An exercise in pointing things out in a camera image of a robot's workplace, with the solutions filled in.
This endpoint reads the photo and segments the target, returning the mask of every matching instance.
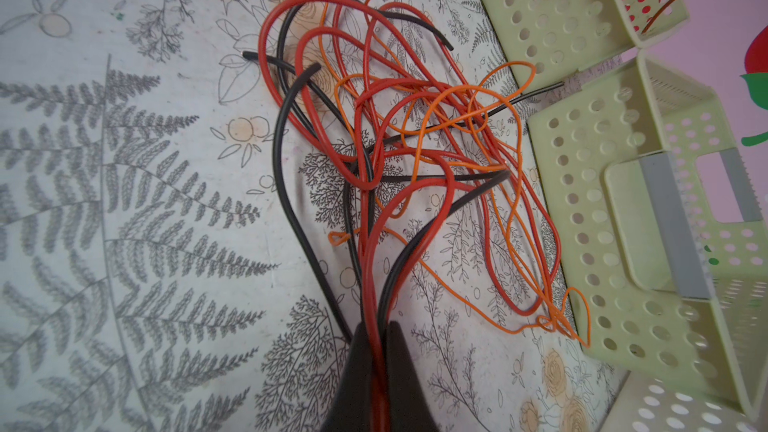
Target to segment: patterned tablecloth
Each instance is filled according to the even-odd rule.
[[[311,431],[321,422],[346,346],[275,194],[274,101],[258,67],[239,55],[256,47],[280,1],[0,0],[6,430]],[[479,0],[400,1],[446,33],[468,80],[504,61]],[[302,10],[293,35],[319,14]],[[360,36],[358,20],[345,14],[343,26]],[[397,25],[437,78],[456,81],[424,30]],[[360,70],[357,52],[342,53]],[[319,78],[325,88],[331,80]],[[514,89],[509,74],[490,85]],[[330,114],[325,120],[343,137]],[[516,137],[508,112],[492,127]],[[525,170],[541,193],[524,142]],[[342,226],[341,178],[293,129],[284,150],[294,206],[353,326],[355,277],[346,249],[326,237]],[[392,227],[412,236],[441,200],[418,193]],[[542,233],[552,256],[552,234]],[[498,228],[492,234],[502,283],[531,303]],[[481,240],[477,207],[466,207],[426,261],[496,321],[519,327],[526,321],[485,272]],[[520,231],[514,240],[524,249]],[[383,239],[379,282],[401,246]],[[555,290],[561,297],[561,279]],[[394,313],[443,430],[599,427],[623,373],[562,336],[509,336],[470,311],[418,267]]]

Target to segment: fern leaf print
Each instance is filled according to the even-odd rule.
[[[0,186],[2,260],[18,270],[0,292],[9,312],[2,421],[7,430],[218,430],[250,388],[200,388],[258,347],[210,350],[265,311],[228,304],[206,281],[259,280],[277,264],[206,231],[249,226],[260,211],[208,186],[174,148],[169,138],[197,116],[133,104],[159,77],[110,62],[104,76],[0,83],[4,110],[38,121],[0,132],[12,177]]]

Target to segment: perforated basket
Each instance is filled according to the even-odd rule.
[[[586,352],[754,418],[768,232],[712,89],[641,52],[528,125],[565,278],[590,301]],[[713,152],[745,222],[712,216],[696,159]]]
[[[669,390],[661,380],[633,372],[600,432],[757,432],[743,414]]]
[[[533,88],[546,86],[630,48],[672,34],[687,18],[677,1],[648,32],[639,35],[662,0],[482,0],[510,60],[536,64]],[[530,69],[512,68],[518,83]]]

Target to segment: gray strip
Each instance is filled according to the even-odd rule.
[[[744,162],[741,160],[741,154],[736,148],[720,151],[720,158],[723,159],[725,172],[728,174],[730,186],[734,190],[736,202],[739,203],[741,219],[744,222],[755,222],[763,220],[763,214],[760,213],[760,204],[757,203],[750,178],[746,174]]]
[[[677,188],[672,154],[661,152],[640,158],[650,203],[659,225],[677,293],[687,298],[712,298],[714,287],[704,254],[688,225]]]

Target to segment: tangled wires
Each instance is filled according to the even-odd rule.
[[[377,9],[369,6],[369,2],[370,0],[364,2],[285,0],[265,18],[260,32],[258,53],[245,52],[244,56],[259,61],[265,83],[274,101],[280,106],[273,148],[274,175],[280,202],[332,308],[335,319],[341,325],[345,337],[349,339],[350,329],[336,304],[320,263],[293,212],[286,192],[282,145],[283,132],[288,121],[313,147],[328,157],[346,181],[342,191],[345,231],[332,232],[329,234],[329,239],[334,245],[347,244],[352,267],[362,289],[362,320],[369,335],[375,367],[372,387],[372,422],[375,424],[374,430],[388,430],[386,425],[389,417],[386,396],[387,379],[382,333],[386,330],[389,313],[400,287],[418,262],[448,292],[505,333],[517,334],[524,328],[542,328],[547,331],[560,331],[579,341],[581,339],[564,315],[565,301],[570,291],[575,289],[568,289],[560,304],[553,303],[552,282],[560,263],[560,239],[545,208],[533,193],[532,185],[522,168],[522,124],[520,116],[514,109],[514,103],[531,94],[543,92],[540,90],[526,96],[522,95],[534,78],[535,66],[530,62],[508,62],[490,72],[479,85],[470,85],[449,52],[452,50],[451,44],[431,24],[424,13],[404,3],[392,2]],[[285,60],[288,30],[294,17],[300,12],[300,8],[308,4],[324,5],[322,19],[318,26],[309,29],[299,39],[296,44],[295,60],[291,64]],[[326,26],[326,14],[331,5],[334,6],[331,25]],[[361,14],[365,17],[367,30],[364,41],[358,40],[339,27],[342,12]],[[277,37],[275,55],[269,56],[267,54],[269,32],[283,15],[285,16]],[[450,70],[456,74],[459,85],[451,86],[434,77],[393,24],[393,21],[398,20],[417,24],[434,35],[437,46],[445,56]],[[391,34],[398,43],[398,47],[405,51],[412,62],[412,67],[404,66],[403,61],[392,52],[391,47],[381,40],[377,32],[379,28]],[[322,43],[323,39],[329,38],[330,50],[333,52],[335,61],[331,61],[328,57]],[[336,80],[333,98],[328,97],[322,88],[312,81],[312,77],[321,71],[323,66],[317,62],[305,66],[305,50],[310,43],[314,42],[320,44],[324,66]],[[362,73],[348,73],[347,64],[341,54],[342,43],[344,47],[353,47],[362,52]],[[503,96],[483,87],[495,73],[513,64],[531,68],[530,78],[517,92],[510,96]],[[404,98],[390,107],[386,113],[380,112],[382,97],[392,91],[400,92]],[[344,110],[342,95],[351,98],[353,110]],[[481,96],[492,97],[494,103],[488,106],[482,105],[479,101]],[[328,131],[322,124],[315,100],[322,102],[343,126],[343,132],[352,138],[354,144],[352,154],[341,153],[333,147]],[[418,120],[413,115],[417,106],[426,108],[423,116]],[[517,139],[514,145],[496,138],[489,127],[489,117],[507,109],[514,115],[517,126]],[[409,129],[408,126],[411,124],[415,128]],[[363,131],[373,137],[372,143],[364,142]],[[428,148],[424,140],[427,134],[440,134],[447,141],[448,146],[445,149]],[[468,156],[464,147],[465,140],[472,141],[473,147],[476,146],[479,152],[472,154],[472,157]],[[413,160],[414,167],[411,175],[386,176],[386,161],[404,157]],[[422,169],[427,168],[441,173],[420,173]],[[455,172],[456,170],[465,173],[459,174]],[[388,203],[383,203],[376,191],[384,182],[407,182],[407,185]],[[442,188],[445,200],[434,219],[419,230],[410,241],[407,241],[391,230],[387,223],[390,219],[403,216],[412,195],[424,188]],[[508,330],[496,324],[474,304],[454,292],[421,259],[447,217],[485,194],[488,194],[490,200],[482,198],[479,204],[482,209],[484,254],[488,275],[511,310],[521,316],[540,313],[532,324],[517,330]],[[362,213],[360,213],[359,224],[356,224],[352,204],[358,198]],[[509,212],[502,212],[498,204],[501,200],[505,202]],[[524,206],[527,221],[522,220],[518,214],[519,204]],[[554,234],[557,253],[551,263],[547,261],[544,254],[542,237],[538,233],[539,226],[534,218],[534,206],[541,211]],[[492,265],[490,236],[491,224],[494,221],[503,232],[512,264],[537,296],[533,305],[528,308],[520,308],[513,302],[500,283]],[[512,244],[514,222],[517,222],[524,231],[531,246],[535,259],[533,267],[526,264],[520,252]],[[397,237],[405,246],[386,276],[380,297],[377,297],[373,263],[379,239],[384,233]]]

